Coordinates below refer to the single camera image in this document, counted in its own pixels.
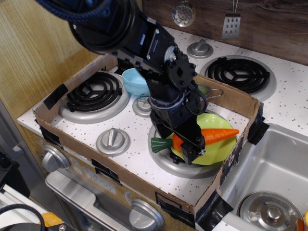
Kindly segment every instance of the sink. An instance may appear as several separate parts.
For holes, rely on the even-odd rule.
[[[308,210],[308,137],[269,124],[257,145],[246,143],[239,163],[220,187],[221,197],[238,215],[243,199],[255,192],[279,194],[302,215]]]

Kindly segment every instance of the stove knob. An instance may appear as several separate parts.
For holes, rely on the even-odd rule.
[[[211,45],[207,44],[204,39],[188,46],[187,54],[195,59],[205,59],[211,56],[214,52]]]
[[[97,149],[106,156],[117,156],[126,152],[130,146],[128,134],[121,130],[112,128],[103,132],[96,141]]]
[[[164,224],[162,215],[151,205],[135,198],[131,203],[129,221],[137,231],[150,231]]]
[[[55,147],[46,145],[44,153],[45,156],[42,165],[47,172],[54,172],[59,168],[67,169],[70,167],[67,158]]]
[[[141,117],[150,117],[151,106],[148,102],[149,93],[142,94],[133,103],[133,111],[136,115]]]

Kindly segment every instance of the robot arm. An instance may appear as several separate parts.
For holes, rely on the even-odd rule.
[[[197,115],[207,100],[189,63],[174,38],[138,8],[135,0],[36,0],[54,15],[67,20],[76,40],[88,50],[112,53],[131,63],[150,90],[151,120],[162,138],[172,132],[183,140],[186,164],[205,153],[205,139]]]

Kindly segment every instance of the yellow plate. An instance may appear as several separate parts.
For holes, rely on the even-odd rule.
[[[305,220],[306,225],[308,226],[308,211],[305,213],[304,220]]]
[[[203,113],[197,117],[197,124],[200,128],[231,128],[229,122],[218,115]],[[210,145],[205,145],[206,153],[195,159],[192,163],[199,165],[211,165],[217,162],[224,161],[232,148],[236,144],[236,136],[230,137],[226,140],[219,141]],[[176,151],[173,147],[172,152],[183,159],[183,154]]]

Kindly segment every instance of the black tape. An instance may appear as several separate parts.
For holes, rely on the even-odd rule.
[[[262,139],[265,132],[269,128],[269,125],[263,122],[265,118],[262,117],[262,115],[263,115],[263,103],[261,104],[257,117],[248,132],[247,139],[250,143],[254,145],[259,143],[259,141]]]
[[[195,229],[195,222],[194,222],[194,215],[191,213],[187,213],[183,211],[181,206],[175,202],[172,202],[174,205],[171,205],[164,201],[162,195],[155,193],[156,195],[156,202],[160,207],[167,213],[170,214],[174,219],[183,222],[184,224],[192,227]]]
[[[197,212],[196,223],[205,231],[211,231],[233,208],[214,191],[205,205]]]
[[[238,163],[240,151],[243,147],[243,141],[244,141],[244,137],[241,138],[237,147],[234,149],[232,154],[229,156],[228,160],[223,164],[222,175],[220,178],[220,185],[222,185],[223,181],[226,179],[233,163]]]
[[[116,74],[122,75],[124,71],[134,68],[134,65],[129,62],[129,60],[121,60],[117,59],[118,68],[116,70]]]
[[[43,102],[50,110],[68,92],[66,85],[61,84]]]
[[[91,159],[91,160],[92,160],[92,164],[95,166],[95,171],[97,174],[107,176],[110,179],[114,180],[115,182],[121,184],[119,180],[119,176],[114,171],[105,167],[104,165],[102,165],[101,163],[99,163],[98,161],[94,159]]]
[[[61,145],[61,142],[60,142],[60,139],[58,136],[52,134],[50,131],[46,130],[45,128],[43,128],[41,125],[39,125],[39,129],[41,130],[42,132],[42,135],[43,135],[43,138],[51,143],[51,144],[54,144],[56,145],[57,147],[63,149],[62,145]]]

